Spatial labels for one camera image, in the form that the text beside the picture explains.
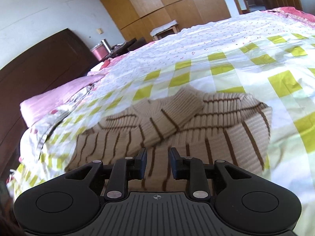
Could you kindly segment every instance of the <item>sweater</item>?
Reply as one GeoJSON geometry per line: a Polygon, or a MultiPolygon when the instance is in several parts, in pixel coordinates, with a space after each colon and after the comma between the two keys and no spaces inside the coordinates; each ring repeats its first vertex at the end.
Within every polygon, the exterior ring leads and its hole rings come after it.
{"type": "Polygon", "coordinates": [[[271,107],[244,93],[203,93],[181,88],[174,96],[143,99],[103,118],[77,137],[66,171],[95,159],[104,164],[148,149],[143,180],[129,190],[184,191],[186,180],[174,180],[168,150],[213,164],[224,159],[252,173],[264,168],[270,138],[271,107]]]}

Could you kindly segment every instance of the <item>pink pillow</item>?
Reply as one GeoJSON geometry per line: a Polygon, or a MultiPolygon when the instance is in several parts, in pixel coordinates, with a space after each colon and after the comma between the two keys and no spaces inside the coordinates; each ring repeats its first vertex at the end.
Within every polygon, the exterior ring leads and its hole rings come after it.
{"type": "Polygon", "coordinates": [[[315,22],[315,16],[309,13],[305,13],[303,11],[299,11],[294,7],[280,7],[278,9],[283,10],[285,13],[290,13],[293,14],[295,16],[300,16],[302,18],[306,18],[311,22],[315,22]]]}
{"type": "Polygon", "coordinates": [[[84,76],[47,91],[43,94],[24,100],[21,113],[28,127],[39,121],[45,114],[66,103],[75,93],[84,87],[102,79],[105,75],[84,76]]]}

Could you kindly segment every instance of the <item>round pad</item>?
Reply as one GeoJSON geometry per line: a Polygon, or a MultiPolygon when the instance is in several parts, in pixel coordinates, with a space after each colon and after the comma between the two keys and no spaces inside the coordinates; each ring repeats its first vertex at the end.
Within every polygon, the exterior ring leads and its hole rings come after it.
{"type": "Polygon", "coordinates": [[[15,202],[20,226],[37,235],[67,234],[88,224],[100,209],[83,180],[58,178],[29,189],[15,202]]]}
{"type": "Polygon", "coordinates": [[[56,213],[69,208],[72,202],[73,199],[69,194],[52,192],[39,197],[36,201],[36,205],[41,211],[56,213]]]}
{"type": "Polygon", "coordinates": [[[270,212],[279,205],[278,199],[266,192],[248,193],[243,196],[242,202],[246,208],[255,212],[270,212]]]}

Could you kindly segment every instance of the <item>ribbed plastic surface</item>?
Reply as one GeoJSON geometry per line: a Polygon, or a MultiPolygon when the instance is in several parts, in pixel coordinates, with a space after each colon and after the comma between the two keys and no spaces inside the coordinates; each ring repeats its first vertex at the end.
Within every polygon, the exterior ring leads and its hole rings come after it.
{"type": "MultiPolygon", "coordinates": [[[[206,203],[184,193],[130,193],[105,205],[87,227],[70,236],[245,236],[223,224],[206,203]]],[[[281,236],[293,236],[286,232],[281,236]]]]}

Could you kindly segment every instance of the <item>wooden wardrobe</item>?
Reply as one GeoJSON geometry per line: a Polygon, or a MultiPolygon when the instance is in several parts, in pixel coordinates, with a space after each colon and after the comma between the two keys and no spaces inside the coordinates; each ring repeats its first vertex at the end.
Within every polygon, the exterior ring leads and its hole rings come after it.
{"type": "Polygon", "coordinates": [[[152,41],[150,32],[177,20],[178,28],[189,28],[230,18],[224,0],[101,0],[124,38],[144,37],[152,41]]]}

